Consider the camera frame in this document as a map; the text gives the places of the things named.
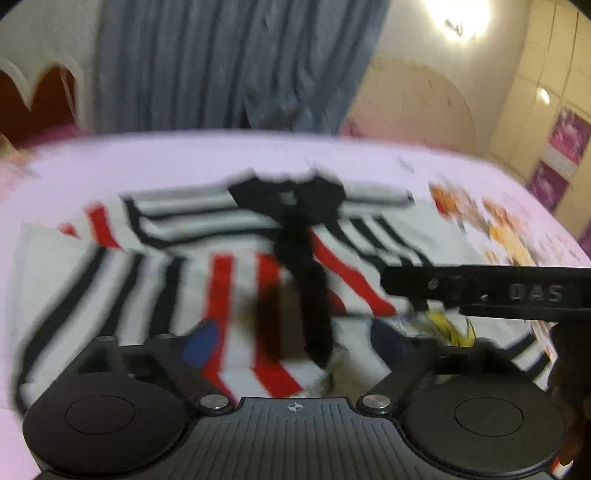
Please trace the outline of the person's hand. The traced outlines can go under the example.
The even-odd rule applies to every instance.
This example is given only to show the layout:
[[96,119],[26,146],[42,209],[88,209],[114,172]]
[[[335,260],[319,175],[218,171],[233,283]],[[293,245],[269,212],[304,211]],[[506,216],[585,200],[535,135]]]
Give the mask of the person's hand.
[[552,327],[551,339],[558,357],[548,386],[566,423],[558,458],[563,465],[573,462],[568,479],[589,479],[590,323],[557,323]]

